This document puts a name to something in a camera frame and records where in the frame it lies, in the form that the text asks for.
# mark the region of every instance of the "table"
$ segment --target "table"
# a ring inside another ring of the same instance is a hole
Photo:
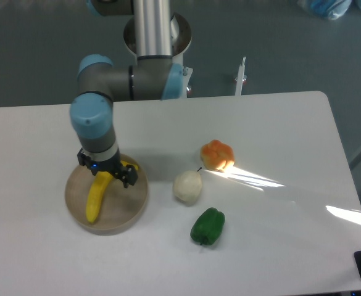
[[[141,218],[95,236],[64,202],[80,148],[68,105],[0,108],[0,295],[297,295],[361,290],[361,207],[327,97],[295,92],[121,102],[123,153],[149,179]],[[199,148],[230,144],[238,178],[202,171],[197,204],[172,181]],[[226,215],[220,240],[189,238],[197,217]]]

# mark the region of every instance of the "gray floor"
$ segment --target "gray floor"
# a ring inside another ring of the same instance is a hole
[[[30,3],[29,8],[22,4]],[[232,75],[247,56],[243,94],[319,90],[327,94],[345,153],[361,145],[361,11],[336,21],[303,12],[295,0],[173,0],[193,41],[193,96],[234,93]],[[68,104],[79,61],[109,56],[126,67],[129,17],[90,15],[79,0],[0,0],[0,107]],[[352,172],[361,200],[361,164]]]

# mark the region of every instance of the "yellow banana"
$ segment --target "yellow banana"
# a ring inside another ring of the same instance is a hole
[[[123,166],[131,165],[131,163],[125,162],[123,160],[121,161],[121,163]],[[139,170],[139,167],[137,165],[132,165],[137,171]],[[89,189],[87,198],[86,217],[88,222],[94,223],[96,218],[98,217],[105,190],[112,180],[113,176],[106,171],[99,171],[96,174],[94,182]]]

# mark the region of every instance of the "blue joint cover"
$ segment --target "blue joint cover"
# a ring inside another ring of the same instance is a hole
[[[183,92],[183,66],[173,64],[161,100],[177,99]]]
[[[112,108],[104,97],[95,93],[78,96],[69,113],[77,135],[85,139],[100,138],[112,127]]]
[[[87,68],[92,64],[97,64],[97,63],[107,63],[113,67],[113,62],[108,57],[105,57],[100,54],[90,54],[81,60],[77,77],[79,77],[81,71],[83,71],[85,68]]]
[[[87,5],[87,8],[89,9],[89,11],[93,15],[96,15],[97,17],[102,17],[102,15],[98,11],[96,11],[93,3],[91,3],[91,0],[86,0],[86,5]]]

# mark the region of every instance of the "metal cylinder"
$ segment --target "metal cylinder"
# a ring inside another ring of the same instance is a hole
[[[136,54],[172,56],[169,0],[133,0]]]

